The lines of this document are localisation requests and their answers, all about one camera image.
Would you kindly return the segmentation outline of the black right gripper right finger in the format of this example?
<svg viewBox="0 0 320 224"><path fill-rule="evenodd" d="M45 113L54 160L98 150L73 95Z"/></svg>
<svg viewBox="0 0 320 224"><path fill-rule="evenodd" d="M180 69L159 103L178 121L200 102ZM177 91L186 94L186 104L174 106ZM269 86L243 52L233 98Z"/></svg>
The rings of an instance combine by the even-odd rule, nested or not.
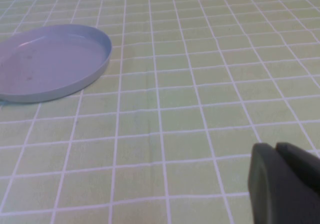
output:
<svg viewBox="0 0 320 224"><path fill-rule="evenodd" d="M320 183L319 158L287 142L278 142L275 148L302 182L305 184Z"/></svg>

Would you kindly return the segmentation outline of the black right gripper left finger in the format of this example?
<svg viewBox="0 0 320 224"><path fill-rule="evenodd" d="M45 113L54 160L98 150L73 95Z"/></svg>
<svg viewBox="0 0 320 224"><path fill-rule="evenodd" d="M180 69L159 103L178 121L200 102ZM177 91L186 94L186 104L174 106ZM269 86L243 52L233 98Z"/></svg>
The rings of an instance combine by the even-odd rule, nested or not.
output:
<svg viewBox="0 0 320 224"><path fill-rule="evenodd" d="M302 182L275 148L252 148L248 189L254 223L319 223L320 184Z"/></svg>

